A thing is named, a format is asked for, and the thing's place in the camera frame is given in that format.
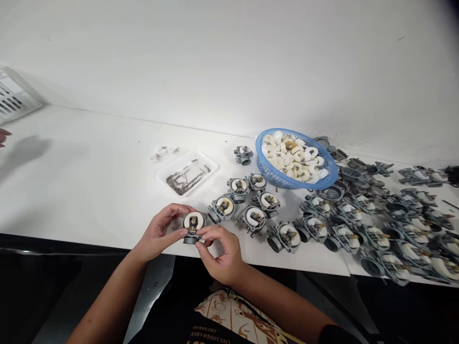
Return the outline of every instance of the white crate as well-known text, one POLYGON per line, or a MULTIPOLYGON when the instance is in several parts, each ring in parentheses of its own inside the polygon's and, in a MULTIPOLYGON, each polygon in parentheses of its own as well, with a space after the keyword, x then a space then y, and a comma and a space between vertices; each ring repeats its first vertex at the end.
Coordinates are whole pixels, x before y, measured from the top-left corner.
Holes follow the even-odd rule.
POLYGON ((32 98, 14 80, 8 68, 0 65, 0 125, 40 108, 42 103, 32 98))

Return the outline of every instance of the white plastic tray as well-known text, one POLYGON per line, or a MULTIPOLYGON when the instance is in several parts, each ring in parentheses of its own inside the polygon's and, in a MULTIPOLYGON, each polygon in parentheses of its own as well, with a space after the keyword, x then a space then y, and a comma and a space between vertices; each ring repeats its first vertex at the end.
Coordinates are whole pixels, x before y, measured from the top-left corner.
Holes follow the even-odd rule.
POLYGON ((177 160, 175 160, 173 163, 170 165, 167 165, 158 173, 156 174, 156 178, 165 186, 166 189, 169 190, 175 197, 178 198, 184 198, 190 195, 194 190, 196 190, 202 183, 209 178, 211 175, 213 175, 217 170, 219 169, 219 165, 213 161, 211 158, 209 158, 207 155, 203 154, 200 151, 192 150, 188 152, 187 154, 181 156, 177 160), (199 165, 197 162, 192 162, 193 160, 197 159, 199 162, 199 165), (177 194, 166 182, 167 177, 170 175, 182 171, 185 167, 189 166, 189 172, 187 172, 188 176, 188 181, 193 180, 198 174, 201 173, 200 166, 206 165, 209 169, 210 172, 206 169, 203 168, 205 171, 205 174, 202 175, 202 179, 195 184, 191 189, 189 189, 186 193, 183 195, 177 194))

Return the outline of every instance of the person's right hand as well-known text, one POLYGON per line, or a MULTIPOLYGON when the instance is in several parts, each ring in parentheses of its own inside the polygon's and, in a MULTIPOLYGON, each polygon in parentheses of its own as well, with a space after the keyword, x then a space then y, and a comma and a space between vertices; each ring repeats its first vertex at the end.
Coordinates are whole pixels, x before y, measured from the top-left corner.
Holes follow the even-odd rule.
POLYGON ((206 244, 197 242, 195 245, 209 274, 220 283, 233 286, 248 267, 242 261, 238 237, 220 226, 207 226, 198 230, 196 234, 202 236, 206 242, 206 244), (217 239, 220 239, 225 252, 220 257, 214 258, 207 247, 217 239))

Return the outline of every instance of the black object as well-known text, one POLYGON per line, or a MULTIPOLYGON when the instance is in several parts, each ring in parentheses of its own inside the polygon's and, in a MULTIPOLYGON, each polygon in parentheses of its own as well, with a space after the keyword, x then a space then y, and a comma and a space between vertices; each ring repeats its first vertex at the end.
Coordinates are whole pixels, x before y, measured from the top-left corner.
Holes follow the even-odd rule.
POLYGON ((448 166, 445 173, 448 174, 448 182, 453 187, 459 187, 459 166, 448 166))

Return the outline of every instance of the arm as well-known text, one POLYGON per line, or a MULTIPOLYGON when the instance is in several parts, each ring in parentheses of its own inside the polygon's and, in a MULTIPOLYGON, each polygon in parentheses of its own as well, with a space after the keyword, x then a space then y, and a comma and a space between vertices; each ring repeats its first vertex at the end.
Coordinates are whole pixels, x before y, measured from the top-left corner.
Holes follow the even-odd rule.
POLYGON ((265 312, 281 328, 307 342, 318 343, 320 332, 335 323, 313 304, 281 283, 242 261, 239 239, 220 226, 198 231, 205 243, 196 243, 209 274, 265 312), (214 258, 207 247, 220 239, 224 254, 214 258))
POLYGON ((188 205, 170 204, 151 221, 139 243, 118 265, 67 343, 122 343, 142 286, 148 261, 188 231, 165 235, 177 216, 196 211, 188 205))

